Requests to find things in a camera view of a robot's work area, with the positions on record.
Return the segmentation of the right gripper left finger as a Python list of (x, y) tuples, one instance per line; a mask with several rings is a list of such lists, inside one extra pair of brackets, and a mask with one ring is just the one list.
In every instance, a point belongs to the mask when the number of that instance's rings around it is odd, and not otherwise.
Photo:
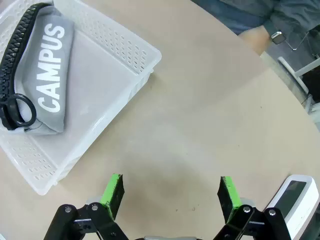
[(61, 205), (47, 230), (48, 240), (82, 240), (96, 234), (100, 240), (124, 240), (125, 233), (115, 222), (123, 195), (123, 176), (113, 174), (100, 200), (77, 209)]

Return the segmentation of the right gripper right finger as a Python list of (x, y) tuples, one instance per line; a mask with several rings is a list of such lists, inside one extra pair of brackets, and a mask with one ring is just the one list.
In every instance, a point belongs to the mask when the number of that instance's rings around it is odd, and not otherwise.
[(214, 237), (216, 240), (240, 240), (251, 236), (255, 240), (290, 240), (285, 219), (278, 208), (259, 211), (242, 203), (230, 176), (220, 178), (217, 192), (225, 224)]

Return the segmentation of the person's left hand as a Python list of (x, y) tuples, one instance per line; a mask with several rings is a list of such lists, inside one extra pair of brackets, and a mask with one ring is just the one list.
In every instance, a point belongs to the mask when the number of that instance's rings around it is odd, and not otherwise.
[(245, 30), (240, 33), (238, 37), (259, 56), (265, 52), (271, 44), (271, 37), (263, 25)]

